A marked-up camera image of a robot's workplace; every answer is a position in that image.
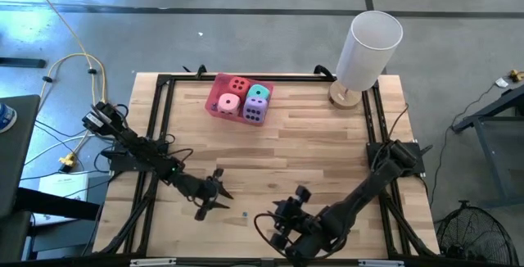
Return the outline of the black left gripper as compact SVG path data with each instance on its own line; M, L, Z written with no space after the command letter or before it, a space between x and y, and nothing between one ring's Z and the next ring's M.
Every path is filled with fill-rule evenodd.
M187 198L197 207L195 220L203 221L207 213L213 209L229 209L229 206L217 202L219 195L233 199L233 196L223 187L222 182L219 180L223 172L224 170L221 168L216 169L211 176L208 176L204 181L200 181L196 190Z

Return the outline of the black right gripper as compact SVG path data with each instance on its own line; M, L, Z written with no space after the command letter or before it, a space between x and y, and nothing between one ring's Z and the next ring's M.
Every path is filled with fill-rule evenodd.
M301 208L310 199L311 192L299 185L295 194L295 197L274 202L277 209L273 221L277 233L269 241L288 257L314 258L327 240L318 219Z

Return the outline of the large purple foam die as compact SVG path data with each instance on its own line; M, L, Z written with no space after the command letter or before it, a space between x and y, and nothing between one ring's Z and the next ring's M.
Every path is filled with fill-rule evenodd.
M268 101L262 97L248 97L244 103L242 118L251 123L262 124L268 106Z

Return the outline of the large pink foam die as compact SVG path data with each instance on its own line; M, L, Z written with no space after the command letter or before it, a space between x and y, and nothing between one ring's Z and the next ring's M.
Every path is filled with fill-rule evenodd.
M226 115L238 115L241 99L233 93L223 93L219 97L218 112Z

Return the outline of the pink translucent plastic bin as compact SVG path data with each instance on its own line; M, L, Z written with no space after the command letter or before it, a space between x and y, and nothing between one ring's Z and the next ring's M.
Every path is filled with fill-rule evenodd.
M210 113L210 115L212 115L214 117L222 118L224 120L231 120L231 121L235 121L235 122L238 122L238 123L250 124L250 125L254 125L254 126L262 126L264 124L264 122L262 124L255 124L255 123L248 122L248 121L246 121L246 120L244 120L242 118L242 111L243 111L244 103L246 101L247 94L246 94L245 97L240 97L241 103L240 103L240 106L239 106L238 115L222 114L222 113L218 112L217 108L215 110L213 110L211 108L212 104L214 104L214 103L216 103L218 105L219 97L223 93L230 93L228 91L228 83L229 83L229 81L230 81L230 79L232 77L234 77L234 76L233 75L226 75L226 74L222 74L222 73L219 73L218 75L216 75L215 81L212 84L209 96L208 96L208 98L206 100L205 109ZM271 101L271 97L273 95L273 85L271 83L262 82L262 81L256 80L256 79L248 79L248 80L251 82L251 85L252 84L262 84L262 85L264 85L266 88L268 88L270 90L270 96L269 96L269 99L267 100L268 104L269 104L270 101Z

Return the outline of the large teal foam die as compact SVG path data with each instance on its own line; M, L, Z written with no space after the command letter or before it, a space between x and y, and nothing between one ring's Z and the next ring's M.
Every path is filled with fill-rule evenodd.
M265 101L269 99L270 90L262 84L252 84L248 90L247 99L250 98L262 98Z

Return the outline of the large red foam die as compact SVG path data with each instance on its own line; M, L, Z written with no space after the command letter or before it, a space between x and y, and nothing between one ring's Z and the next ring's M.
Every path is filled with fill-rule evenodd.
M234 76L228 83L228 91L239 97L245 97L250 86L251 82L248 79Z

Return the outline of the white flat box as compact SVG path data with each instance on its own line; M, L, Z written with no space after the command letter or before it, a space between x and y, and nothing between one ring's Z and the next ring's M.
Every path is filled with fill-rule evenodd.
M88 176L84 174L55 174L40 179L38 190L55 196L86 201Z

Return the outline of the black mesh fan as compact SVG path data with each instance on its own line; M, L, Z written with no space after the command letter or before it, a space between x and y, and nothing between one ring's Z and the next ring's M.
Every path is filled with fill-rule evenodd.
M459 202L437 221L440 253L453 259L519 266L517 251L504 226L487 211Z

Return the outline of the white shade table lamp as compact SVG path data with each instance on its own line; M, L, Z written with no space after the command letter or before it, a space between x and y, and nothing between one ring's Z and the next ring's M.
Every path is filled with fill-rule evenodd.
M328 90L334 107L347 110L361 101L384 71L404 35L401 23L383 11L365 11L350 24L336 67L337 80Z

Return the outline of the dark grey desk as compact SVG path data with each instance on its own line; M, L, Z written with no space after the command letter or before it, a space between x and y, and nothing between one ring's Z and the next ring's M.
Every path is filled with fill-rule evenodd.
M94 220L99 209L95 203L19 187L39 102L38 95L0 98L0 106L16 112L14 124L0 133L0 266L21 261L33 214Z

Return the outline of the dark grey metal stand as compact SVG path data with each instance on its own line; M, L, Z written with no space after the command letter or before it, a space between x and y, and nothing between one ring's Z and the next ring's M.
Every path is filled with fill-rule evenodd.
M473 128L499 195L524 198L524 84L509 89L479 111L452 124L454 133Z

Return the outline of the blue and white can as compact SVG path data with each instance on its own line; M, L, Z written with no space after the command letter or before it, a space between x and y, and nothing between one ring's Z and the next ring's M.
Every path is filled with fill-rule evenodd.
M17 112L12 107L0 102L0 134L8 131L17 120Z

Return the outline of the black floor bar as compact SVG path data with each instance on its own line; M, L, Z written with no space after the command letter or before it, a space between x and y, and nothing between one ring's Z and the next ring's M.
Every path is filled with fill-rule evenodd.
M43 59L0 57L0 66L20 68L45 68L47 62Z

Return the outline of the silver frame bracket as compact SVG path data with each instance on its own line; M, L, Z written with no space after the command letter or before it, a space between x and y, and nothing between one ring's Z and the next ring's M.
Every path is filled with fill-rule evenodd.
M359 260L359 267L405 267L401 260Z
M176 264L175 258L144 258L131 260L129 267L168 267Z

